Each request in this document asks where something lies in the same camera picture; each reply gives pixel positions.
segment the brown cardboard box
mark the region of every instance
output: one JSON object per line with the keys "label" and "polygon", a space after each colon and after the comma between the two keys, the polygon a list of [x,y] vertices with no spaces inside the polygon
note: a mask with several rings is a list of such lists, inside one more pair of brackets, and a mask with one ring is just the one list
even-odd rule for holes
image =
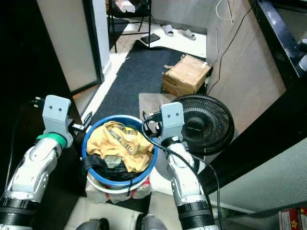
{"label": "brown cardboard box", "polygon": [[163,89],[175,96],[196,93],[205,82],[211,67],[201,60],[185,55],[163,74]]}

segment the black chair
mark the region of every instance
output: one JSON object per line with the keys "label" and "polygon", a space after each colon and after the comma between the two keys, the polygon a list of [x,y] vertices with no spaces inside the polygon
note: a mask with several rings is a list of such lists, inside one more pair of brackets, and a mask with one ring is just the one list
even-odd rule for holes
{"label": "black chair", "polygon": [[[150,27],[152,22],[152,0],[141,0],[140,5],[136,9],[134,13],[131,12],[125,12],[123,13],[119,7],[116,5],[114,0],[109,0],[109,12],[108,12],[108,31],[110,34],[110,24],[112,24],[112,39],[115,46],[115,52],[117,53],[117,47],[116,47],[116,38],[115,35],[140,35],[140,34],[148,34],[149,40],[148,40],[148,47],[150,47]],[[127,23],[114,23],[114,17],[117,18],[142,18],[141,22],[127,22]],[[139,33],[144,17],[149,17],[149,29],[148,32]],[[138,33],[124,33],[124,34],[116,34],[115,33],[115,24],[129,24],[129,23],[140,23],[140,27],[138,29]]]}

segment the cardboard box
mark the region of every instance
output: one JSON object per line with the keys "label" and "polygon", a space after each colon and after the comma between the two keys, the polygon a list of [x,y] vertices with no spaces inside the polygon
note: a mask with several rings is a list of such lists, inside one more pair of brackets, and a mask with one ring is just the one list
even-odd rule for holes
{"label": "cardboard box", "polygon": [[297,207],[279,212],[280,230],[307,230],[307,208]]}
{"label": "cardboard box", "polygon": [[162,88],[175,96],[196,93],[204,84],[210,69],[207,62],[185,55],[162,75]]}

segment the wooden panel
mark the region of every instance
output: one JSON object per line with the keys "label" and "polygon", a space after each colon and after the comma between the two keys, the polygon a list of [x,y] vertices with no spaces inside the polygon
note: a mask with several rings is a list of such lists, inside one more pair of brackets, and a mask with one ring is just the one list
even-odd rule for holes
{"label": "wooden panel", "polygon": [[[223,7],[226,6],[219,7],[219,13],[226,17],[227,8]],[[208,89],[218,80],[220,57],[234,36],[244,14],[250,9],[250,4],[247,0],[231,1],[231,8],[235,13],[233,24],[218,19],[215,9],[210,16],[207,61],[214,69]],[[212,47],[215,43],[216,30],[218,55],[216,47]],[[236,38],[223,57],[221,78],[210,96],[221,100],[229,108],[238,134],[241,134],[284,92],[285,86],[281,76],[251,11],[245,17]]]}

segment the slipper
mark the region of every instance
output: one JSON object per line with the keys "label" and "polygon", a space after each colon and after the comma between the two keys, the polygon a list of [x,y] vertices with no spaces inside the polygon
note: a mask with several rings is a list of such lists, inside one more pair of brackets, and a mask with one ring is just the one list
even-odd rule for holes
{"label": "slipper", "polygon": [[163,25],[162,29],[164,30],[164,33],[169,36],[169,37],[173,37],[174,36],[174,32],[173,32],[173,28],[172,25]]}
{"label": "slipper", "polygon": [[191,30],[187,29],[185,31],[182,31],[181,34],[185,37],[187,37],[188,39],[195,41],[196,40],[196,36],[194,34],[192,34]]}

